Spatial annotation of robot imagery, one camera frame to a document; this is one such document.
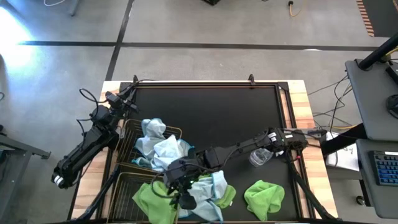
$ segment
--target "metal wire basket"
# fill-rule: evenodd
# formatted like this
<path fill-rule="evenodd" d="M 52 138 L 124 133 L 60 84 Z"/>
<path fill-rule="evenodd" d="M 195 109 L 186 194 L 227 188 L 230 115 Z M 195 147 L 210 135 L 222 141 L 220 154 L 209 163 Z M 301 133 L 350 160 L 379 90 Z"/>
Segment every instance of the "metal wire basket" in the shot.
<path fill-rule="evenodd" d="M 154 175 L 123 172 L 119 174 L 114 189 L 108 220 L 123 220 L 125 222 L 149 222 L 148 217 L 138 207 L 132 196 L 143 183 L 150 183 Z"/>
<path fill-rule="evenodd" d="M 163 136 L 168 138 L 172 134 L 176 139 L 180 139 L 182 136 L 182 130 L 180 128 L 166 126 Z M 137 139 L 141 137 L 144 137 L 141 121 L 136 119 L 127 120 L 123 127 L 123 138 L 119 140 L 118 145 L 116 146 L 116 150 L 118 151 L 117 163 L 122 166 L 156 172 L 148 168 L 137 166 L 131 162 L 133 159 L 142 157 L 142 154 L 134 147 L 136 145 Z"/>

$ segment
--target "green cloth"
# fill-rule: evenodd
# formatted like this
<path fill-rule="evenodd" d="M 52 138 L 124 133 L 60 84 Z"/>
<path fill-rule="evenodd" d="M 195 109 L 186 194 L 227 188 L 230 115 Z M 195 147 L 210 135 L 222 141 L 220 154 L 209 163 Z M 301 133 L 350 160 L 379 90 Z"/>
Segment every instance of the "green cloth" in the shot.
<path fill-rule="evenodd" d="M 261 221 L 267 221 L 267 213 L 275 213 L 280 209 L 280 204 L 285 197 L 283 187 L 257 181 L 244 193 L 244 199 L 248 203 L 248 210 L 254 213 Z"/>
<path fill-rule="evenodd" d="M 235 188 L 232 187 L 231 185 L 227 185 L 224 195 L 220 199 L 215 201 L 214 204 L 216 204 L 220 208 L 226 208 L 228 205 L 230 205 L 235 195 L 236 195 Z"/>
<path fill-rule="evenodd" d="M 167 188 L 165 184 L 160 181 L 154 182 L 154 190 L 158 194 L 167 195 Z M 132 199 L 148 216 L 151 223 L 170 224 L 174 222 L 177 211 L 170 206 L 171 198 L 160 198 L 156 196 L 152 192 L 150 184 L 142 184 Z"/>

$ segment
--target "black floor stripe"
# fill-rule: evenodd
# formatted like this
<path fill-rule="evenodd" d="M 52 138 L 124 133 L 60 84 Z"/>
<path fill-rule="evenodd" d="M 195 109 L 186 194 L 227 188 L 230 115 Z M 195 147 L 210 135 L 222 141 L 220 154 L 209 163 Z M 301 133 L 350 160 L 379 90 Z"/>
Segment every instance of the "black floor stripe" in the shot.
<path fill-rule="evenodd" d="M 161 48 L 161 49 L 259 49 L 259 50 L 339 50 L 339 51 L 373 51 L 377 47 L 367 46 L 323 46 L 323 45 L 270 45 L 270 44 L 197 44 L 197 43 L 121 43 L 122 47 Z"/>
<path fill-rule="evenodd" d="M 114 47 L 112 57 L 111 57 L 111 62 L 109 63 L 108 71 L 106 72 L 105 81 L 112 80 L 114 68 L 116 66 L 116 61 L 118 60 L 118 57 L 119 57 L 121 43 L 123 41 L 124 34 L 126 33 L 127 23 L 129 22 L 130 12 L 132 9 L 133 2 L 134 2 L 134 0 L 129 0 L 129 2 L 127 3 L 126 12 L 124 12 L 123 22 L 120 27 L 118 39 L 116 41 L 116 46 Z"/>
<path fill-rule="evenodd" d="M 116 42 L 79 42 L 79 41 L 22 41 L 18 45 L 29 46 L 84 46 L 84 47 L 113 47 Z"/>

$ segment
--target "light blue cloth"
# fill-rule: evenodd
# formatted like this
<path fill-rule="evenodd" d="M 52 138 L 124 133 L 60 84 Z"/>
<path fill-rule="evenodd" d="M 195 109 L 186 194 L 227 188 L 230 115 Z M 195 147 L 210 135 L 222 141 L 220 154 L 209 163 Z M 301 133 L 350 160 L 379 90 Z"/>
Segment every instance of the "light blue cloth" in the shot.
<path fill-rule="evenodd" d="M 226 187 L 227 183 L 222 170 L 212 173 L 211 177 L 205 177 L 193 183 L 192 189 L 188 190 L 188 192 L 195 198 L 197 207 L 194 210 L 181 209 L 178 217 L 183 218 L 194 213 L 209 222 L 218 220 L 223 222 L 221 209 L 214 202 L 224 195 Z"/>
<path fill-rule="evenodd" d="M 144 137 L 137 139 L 135 148 L 144 157 L 131 161 L 139 166 L 162 172 L 174 160 L 187 156 L 188 150 L 192 148 L 184 140 L 176 140 L 174 135 L 164 138 L 166 125 L 159 118 L 145 119 L 141 126 Z"/>

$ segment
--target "concrete floor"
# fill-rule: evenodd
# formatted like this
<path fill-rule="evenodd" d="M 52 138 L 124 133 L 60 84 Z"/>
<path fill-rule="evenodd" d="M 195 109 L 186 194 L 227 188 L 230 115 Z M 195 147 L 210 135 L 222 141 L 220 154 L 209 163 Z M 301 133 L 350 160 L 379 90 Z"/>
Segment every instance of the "concrete floor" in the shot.
<path fill-rule="evenodd" d="M 38 0 L 8 0 L 0 7 L 0 124 L 10 137 L 48 151 L 51 159 L 33 157 L 12 206 L 10 221 L 60 222 L 66 219 L 74 189 L 50 182 L 57 161 L 80 141 L 76 118 L 94 104 L 81 87 L 98 96 L 113 47 L 14 45 L 21 40 L 115 42 L 127 0 L 83 0 L 75 17 L 70 2 L 45 7 Z M 210 7 L 200 0 L 135 0 L 124 42 L 184 42 L 277 45 L 378 46 L 385 38 L 367 35 L 355 0 L 308 0 L 289 18 L 286 1 L 222 0 Z M 297 8 L 301 2 L 295 2 Z M 123 47 L 112 80 L 305 80 L 310 93 L 344 77 L 344 62 L 369 52 L 305 50 L 140 49 Z M 342 83 L 341 93 L 347 82 Z M 313 112 L 334 107 L 329 88 L 310 96 Z M 352 93 L 336 116 L 351 124 L 361 118 Z M 318 116 L 321 125 L 329 117 Z M 360 207 L 358 181 L 331 180 L 340 217 L 381 220 L 373 208 Z"/>

